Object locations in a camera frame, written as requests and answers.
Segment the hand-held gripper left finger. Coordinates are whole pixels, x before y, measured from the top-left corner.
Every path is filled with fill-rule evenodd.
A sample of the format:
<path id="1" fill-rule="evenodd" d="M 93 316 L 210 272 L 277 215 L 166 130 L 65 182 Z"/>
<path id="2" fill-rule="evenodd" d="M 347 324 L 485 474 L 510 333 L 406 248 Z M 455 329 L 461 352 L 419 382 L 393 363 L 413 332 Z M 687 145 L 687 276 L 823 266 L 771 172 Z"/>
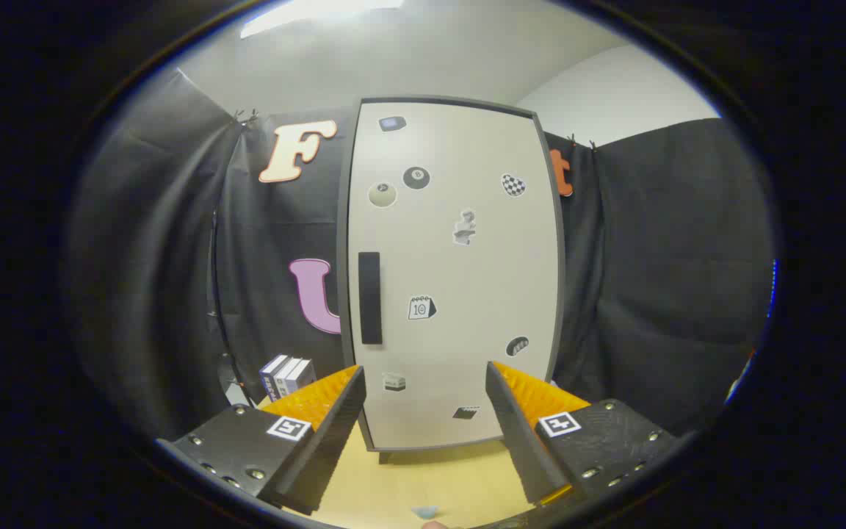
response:
<path id="1" fill-rule="evenodd" d="M 310 515 L 320 507 L 365 398 L 364 369 L 353 365 L 265 406 L 229 406 L 156 445 L 233 501 Z"/>

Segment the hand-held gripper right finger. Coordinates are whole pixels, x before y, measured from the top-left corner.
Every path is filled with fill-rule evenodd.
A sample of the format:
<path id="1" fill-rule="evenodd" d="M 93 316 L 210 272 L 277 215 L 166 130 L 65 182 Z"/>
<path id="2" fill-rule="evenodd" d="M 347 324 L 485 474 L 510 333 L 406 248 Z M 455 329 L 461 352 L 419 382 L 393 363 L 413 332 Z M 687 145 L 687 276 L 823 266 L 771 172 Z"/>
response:
<path id="1" fill-rule="evenodd" d="M 485 392 L 534 505 L 599 501 L 688 445 L 621 400 L 590 403 L 497 361 L 486 367 Z"/>

